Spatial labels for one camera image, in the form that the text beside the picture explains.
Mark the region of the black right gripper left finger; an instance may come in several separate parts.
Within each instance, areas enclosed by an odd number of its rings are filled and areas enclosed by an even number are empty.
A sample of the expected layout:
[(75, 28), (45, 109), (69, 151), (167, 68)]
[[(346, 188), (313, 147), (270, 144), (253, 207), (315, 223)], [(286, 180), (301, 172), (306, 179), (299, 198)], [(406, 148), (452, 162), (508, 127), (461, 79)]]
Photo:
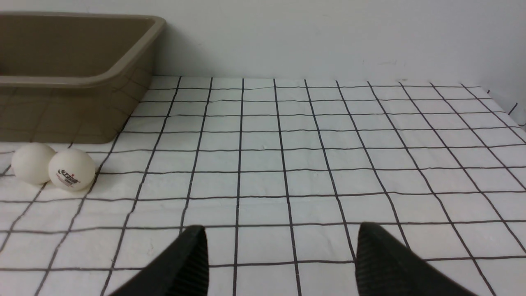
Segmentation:
[(192, 225), (111, 295), (206, 296), (208, 288), (209, 259), (205, 227)]

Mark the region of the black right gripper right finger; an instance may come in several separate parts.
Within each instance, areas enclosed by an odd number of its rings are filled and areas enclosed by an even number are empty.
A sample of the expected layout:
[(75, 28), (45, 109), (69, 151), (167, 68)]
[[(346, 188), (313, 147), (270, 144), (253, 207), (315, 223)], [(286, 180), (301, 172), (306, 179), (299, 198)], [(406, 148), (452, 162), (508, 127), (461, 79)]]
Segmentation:
[(355, 279), (360, 296), (474, 295), (374, 222), (360, 225)]

